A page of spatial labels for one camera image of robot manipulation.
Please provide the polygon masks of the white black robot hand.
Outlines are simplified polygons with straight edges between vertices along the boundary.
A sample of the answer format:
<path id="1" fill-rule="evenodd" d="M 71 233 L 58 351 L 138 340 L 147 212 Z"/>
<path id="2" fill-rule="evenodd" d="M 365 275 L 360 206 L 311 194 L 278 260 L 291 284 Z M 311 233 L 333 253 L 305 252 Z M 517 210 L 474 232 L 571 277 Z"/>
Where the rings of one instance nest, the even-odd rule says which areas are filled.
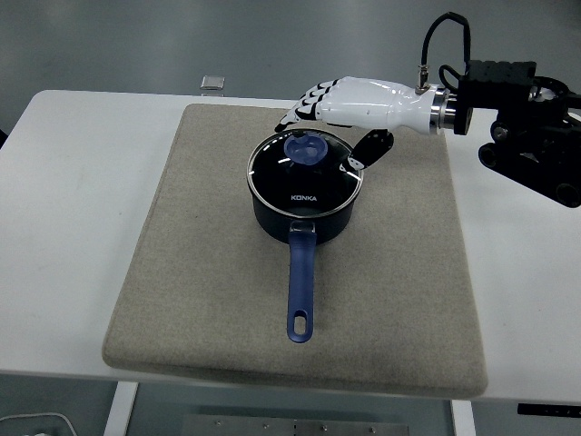
<path id="1" fill-rule="evenodd" d="M 419 134 L 438 131 L 433 111 L 438 88 L 423 94 L 404 84 L 344 77 L 312 86 L 280 119 L 277 133 L 301 121 L 321 121 L 341 127 L 392 131 L 408 127 Z"/>

